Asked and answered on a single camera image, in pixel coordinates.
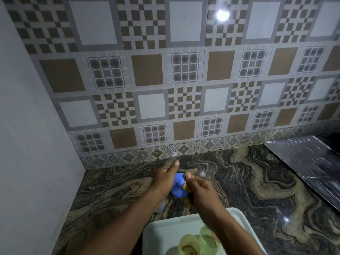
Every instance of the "white tray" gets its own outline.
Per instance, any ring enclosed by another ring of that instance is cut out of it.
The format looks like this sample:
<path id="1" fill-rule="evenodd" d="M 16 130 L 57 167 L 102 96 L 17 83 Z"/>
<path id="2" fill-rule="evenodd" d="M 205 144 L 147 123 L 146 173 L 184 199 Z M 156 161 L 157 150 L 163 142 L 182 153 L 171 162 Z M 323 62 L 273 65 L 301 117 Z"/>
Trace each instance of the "white tray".
<path id="1" fill-rule="evenodd" d="M 227 210 L 254 238 L 263 252 L 266 252 L 242 211 L 237 208 L 227 208 Z M 143 255 L 178 255 L 177 245 L 181 237 L 185 234 L 198 237 L 203 225 L 198 214 L 148 223 L 143 231 Z M 222 246 L 217 254 L 226 254 Z"/>

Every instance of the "tile backsplash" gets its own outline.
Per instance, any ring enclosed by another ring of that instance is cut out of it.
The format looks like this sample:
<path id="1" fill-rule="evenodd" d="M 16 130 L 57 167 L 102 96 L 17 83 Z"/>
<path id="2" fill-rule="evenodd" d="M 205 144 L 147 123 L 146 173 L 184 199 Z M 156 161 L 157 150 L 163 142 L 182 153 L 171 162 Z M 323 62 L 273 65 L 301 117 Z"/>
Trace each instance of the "tile backsplash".
<path id="1" fill-rule="evenodd" d="M 87 169 L 338 127 L 340 0 L 3 1 Z"/>

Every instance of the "wall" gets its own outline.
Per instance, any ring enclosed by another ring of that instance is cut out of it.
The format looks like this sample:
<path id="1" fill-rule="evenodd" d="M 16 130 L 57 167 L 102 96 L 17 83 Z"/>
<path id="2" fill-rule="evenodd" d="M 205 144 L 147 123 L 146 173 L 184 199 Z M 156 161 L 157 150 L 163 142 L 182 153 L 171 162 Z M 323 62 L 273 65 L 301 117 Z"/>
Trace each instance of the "wall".
<path id="1" fill-rule="evenodd" d="M 0 254 L 50 254 L 84 167 L 0 1 Z"/>
<path id="2" fill-rule="evenodd" d="M 6 0 L 6 8 L 87 169 L 336 125 L 339 0 Z M 220 9 L 230 12 L 225 22 Z"/>

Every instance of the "marble countertop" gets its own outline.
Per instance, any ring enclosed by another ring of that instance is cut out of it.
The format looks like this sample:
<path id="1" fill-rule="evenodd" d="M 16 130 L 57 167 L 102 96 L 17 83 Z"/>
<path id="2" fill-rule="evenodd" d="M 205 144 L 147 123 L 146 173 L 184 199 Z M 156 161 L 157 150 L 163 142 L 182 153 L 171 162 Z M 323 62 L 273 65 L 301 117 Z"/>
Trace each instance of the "marble countertop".
<path id="1" fill-rule="evenodd" d="M 268 254 L 340 254 L 340 216 L 264 145 L 182 156 L 180 172 L 211 180 L 222 203 L 247 217 Z M 151 182 L 158 160 L 87 171 L 53 254 L 74 254 L 134 202 Z M 197 213 L 169 195 L 150 221 Z M 132 254 L 141 254 L 139 238 Z"/>

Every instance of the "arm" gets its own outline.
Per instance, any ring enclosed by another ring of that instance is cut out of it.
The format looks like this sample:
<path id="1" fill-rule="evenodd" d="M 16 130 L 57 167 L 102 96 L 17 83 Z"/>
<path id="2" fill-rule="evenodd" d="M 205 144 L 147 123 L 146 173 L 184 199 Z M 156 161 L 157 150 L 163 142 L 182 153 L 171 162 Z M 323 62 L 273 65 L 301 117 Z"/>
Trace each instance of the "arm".
<path id="1" fill-rule="evenodd" d="M 79 255 L 130 254 L 145 224 L 170 192 L 179 164 L 176 160 L 168 170 L 159 168 L 147 191 L 86 244 Z"/>
<path id="2" fill-rule="evenodd" d="M 197 176 L 193 178 L 190 173 L 185 176 L 202 221 L 217 235 L 226 253 L 264 255 L 255 240 L 222 205 L 212 184 Z"/>

